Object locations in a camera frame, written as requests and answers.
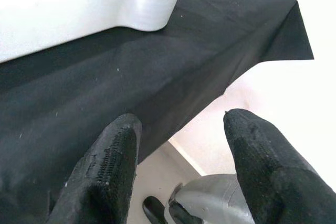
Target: white plastic part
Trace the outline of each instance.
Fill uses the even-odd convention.
[[[159,30],[176,1],[0,0],[0,62],[112,27]]]

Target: white wall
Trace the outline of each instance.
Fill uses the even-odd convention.
[[[235,172],[223,116],[244,108],[275,124],[336,191],[336,1],[298,1],[315,60],[258,64],[178,132],[171,143],[201,174]]]

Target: gray plastic object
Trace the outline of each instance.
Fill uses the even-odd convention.
[[[205,224],[254,223],[241,190],[236,175],[217,174],[191,181],[173,194],[190,215],[203,219]],[[167,216],[166,220],[175,224]]]

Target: white floor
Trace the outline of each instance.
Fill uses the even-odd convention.
[[[199,177],[169,142],[143,161],[136,171],[128,224],[150,224],[142,211],[142,202],[147,196],[153,195],[165,205],[176,185]]]

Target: table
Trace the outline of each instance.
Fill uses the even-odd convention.
[[[44,223],[118,115],[141,120],[142,161],[255,64],[312,58],[296,0],[179,0],[160,31],[114,28],[1,64],[2,223]]]

